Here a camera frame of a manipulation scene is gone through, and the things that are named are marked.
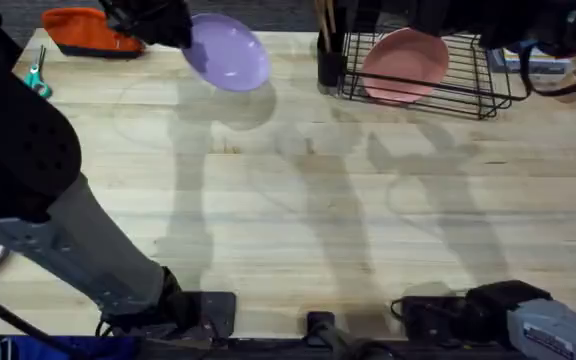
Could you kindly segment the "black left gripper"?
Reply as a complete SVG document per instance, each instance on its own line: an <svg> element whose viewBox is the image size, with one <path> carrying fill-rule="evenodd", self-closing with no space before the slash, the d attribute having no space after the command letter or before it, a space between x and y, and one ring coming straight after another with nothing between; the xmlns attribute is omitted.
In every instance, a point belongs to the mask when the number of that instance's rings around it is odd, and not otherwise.
<svg viewBox="0 0 576 360"><path fill-rule="evenodd" d="M192 19L185 0L99 0L108 25L148 45L188 49Z"/></svg>

